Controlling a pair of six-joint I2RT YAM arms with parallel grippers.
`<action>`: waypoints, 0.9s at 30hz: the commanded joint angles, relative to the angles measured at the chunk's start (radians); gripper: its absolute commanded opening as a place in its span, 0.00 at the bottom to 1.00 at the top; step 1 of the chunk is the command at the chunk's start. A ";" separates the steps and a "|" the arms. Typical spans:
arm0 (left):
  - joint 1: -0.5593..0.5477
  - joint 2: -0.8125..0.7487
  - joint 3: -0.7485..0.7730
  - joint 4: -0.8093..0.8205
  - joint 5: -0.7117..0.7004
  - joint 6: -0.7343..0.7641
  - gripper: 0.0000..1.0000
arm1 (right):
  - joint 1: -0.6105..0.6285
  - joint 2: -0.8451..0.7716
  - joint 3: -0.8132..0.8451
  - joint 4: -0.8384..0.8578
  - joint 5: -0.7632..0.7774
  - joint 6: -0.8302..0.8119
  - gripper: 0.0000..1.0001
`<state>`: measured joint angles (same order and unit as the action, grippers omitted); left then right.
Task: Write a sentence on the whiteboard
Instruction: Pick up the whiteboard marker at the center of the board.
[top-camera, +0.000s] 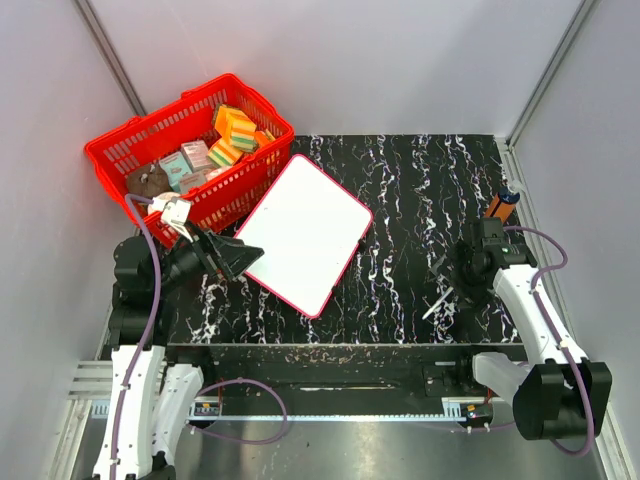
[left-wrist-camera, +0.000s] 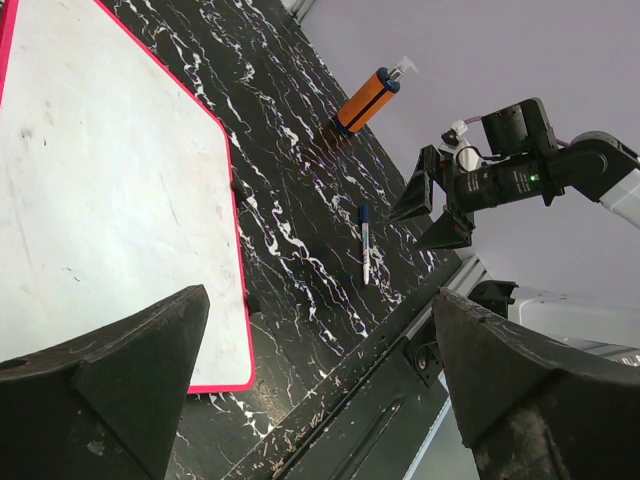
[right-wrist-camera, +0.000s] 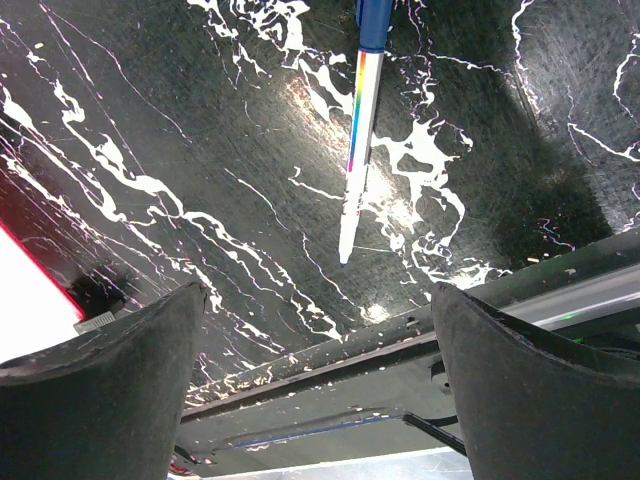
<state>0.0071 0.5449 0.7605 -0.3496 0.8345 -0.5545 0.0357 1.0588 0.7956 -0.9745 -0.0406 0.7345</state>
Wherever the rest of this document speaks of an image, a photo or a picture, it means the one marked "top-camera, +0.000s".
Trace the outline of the pink framed whiteboard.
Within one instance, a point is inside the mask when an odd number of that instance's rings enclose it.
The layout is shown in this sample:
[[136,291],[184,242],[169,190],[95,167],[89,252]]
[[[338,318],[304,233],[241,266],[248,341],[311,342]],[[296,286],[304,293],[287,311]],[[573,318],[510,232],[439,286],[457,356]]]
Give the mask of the pink framed whiteboard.
[[236,237],[264,250],[246,275],[303,315],[317,318],[372,223],[366,205],[296,154]]

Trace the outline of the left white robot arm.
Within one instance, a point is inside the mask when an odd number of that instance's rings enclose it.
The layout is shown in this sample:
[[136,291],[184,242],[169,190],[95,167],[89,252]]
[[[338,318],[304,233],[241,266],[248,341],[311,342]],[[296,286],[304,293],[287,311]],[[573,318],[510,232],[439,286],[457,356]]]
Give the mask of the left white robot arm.
[[108,320],[112,386],[95,479],[173,479],[175,453],[196,395],[211,392],[215,369],[166,353],[175,319],[167,296],[202,274],[238,279],[264,254],[242,240],[193,228],[161,255],[148,234],[114,251]]

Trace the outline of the blue capped whiteboard marker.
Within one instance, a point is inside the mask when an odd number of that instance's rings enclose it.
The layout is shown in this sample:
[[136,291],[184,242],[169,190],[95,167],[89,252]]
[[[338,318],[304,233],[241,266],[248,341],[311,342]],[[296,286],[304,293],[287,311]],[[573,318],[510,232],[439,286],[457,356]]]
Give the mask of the blue capped whiteboard marker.
[[428,319],[432,314],[434,314],[438,308],[444,303],[444,301],[451,295],[454,291],[452,287],[446,289],[446,291],[428,308],[428,310],[423,314],[422,319]]

